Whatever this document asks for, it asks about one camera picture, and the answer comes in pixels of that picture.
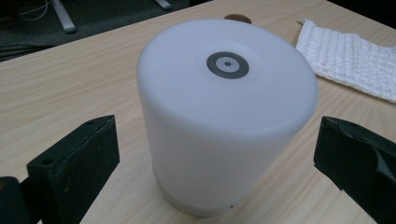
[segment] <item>white knitted cloth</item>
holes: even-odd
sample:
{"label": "white knitted cloth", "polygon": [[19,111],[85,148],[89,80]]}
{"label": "white knitted cloth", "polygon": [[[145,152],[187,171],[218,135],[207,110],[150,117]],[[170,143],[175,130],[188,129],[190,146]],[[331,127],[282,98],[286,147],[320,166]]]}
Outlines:
{"label": "white knitted cloth", "polygon": [[305,20],[296,48],[318,76],[396,103],[396,46],[380,47]]}

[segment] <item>white cylinder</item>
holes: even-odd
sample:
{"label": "white cylinder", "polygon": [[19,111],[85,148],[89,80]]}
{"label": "white cylinder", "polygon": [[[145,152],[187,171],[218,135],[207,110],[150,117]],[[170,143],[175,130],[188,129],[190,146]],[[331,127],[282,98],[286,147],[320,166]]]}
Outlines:
{"label": "white cylinder", "polygon": [[157,183],[169,203],[198,217],[244,199],[318,99],[315,75],[292,45],[221,19],[154,36],[137,84]]}

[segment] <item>gray circle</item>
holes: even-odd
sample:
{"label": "gray circle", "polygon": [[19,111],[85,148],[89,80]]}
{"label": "gray circle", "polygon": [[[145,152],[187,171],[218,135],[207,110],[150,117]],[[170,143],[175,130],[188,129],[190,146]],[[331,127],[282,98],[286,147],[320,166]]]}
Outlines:
{"label": "gray circle", "polygon": [[206,65],[213,74],[228,79],[244,77],[249,69],[248,62],[244,58],[227,51],[210,55]]}
{"label": "gray circle", "polygon": [[219,70],[226,73],[233,73],[239,70],[239,62],[234,58],[221,57],[216,60],[216,66]]}

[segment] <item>wood grain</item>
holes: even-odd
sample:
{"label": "wood grain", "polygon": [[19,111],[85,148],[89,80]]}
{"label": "wood grain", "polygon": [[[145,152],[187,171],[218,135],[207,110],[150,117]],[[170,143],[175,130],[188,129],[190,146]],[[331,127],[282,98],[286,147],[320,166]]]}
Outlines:
{"label": "wood grain", "polygon": [[396,31],[324,0],[215,0],[0,63],[0,175],[26,178],[25,164],[86,120],[114,114],[121,162],[81,223],[375,223],[313,165],[322,116],[347,119],[396,142],[396,105],[318,77],[312,119],[224,215],[190,217],[161,195],[135,82],[138,57],[161,30],[237,13],[295,46],[307,18],[381,46]]}

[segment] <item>white cable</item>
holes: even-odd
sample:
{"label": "white cable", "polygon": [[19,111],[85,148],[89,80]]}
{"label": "white cable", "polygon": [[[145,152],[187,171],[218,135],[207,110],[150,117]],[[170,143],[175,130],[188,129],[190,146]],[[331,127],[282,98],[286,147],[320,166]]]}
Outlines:
{"label": "white cable", "polygon": [[30,13],[32,13],[32,12],[35,12],[35,11],[38,11],[38,10],[44,8],[43,13],[41,13],[41,15],[38,16],[37,18],[34,18],[34,19],[21,18],[21,19],[24,20],[24,21],[38,21],[38,20],[40,20],[41,18],[43,18],[43,16],[47,13],[47,10],[48,10],[48,8],[49,8],[49,4],[50,4],[51,2],[52,2],[52,0],[50,0],[50,1],[46,0],[46,4],[45,4],[44,6],[37,7],[37,8],[35,8],[35,9],[29,10],[29,11],[22,12],[22,13],[19,14],[19,16],[24,16],[24,15],[30,14]]}

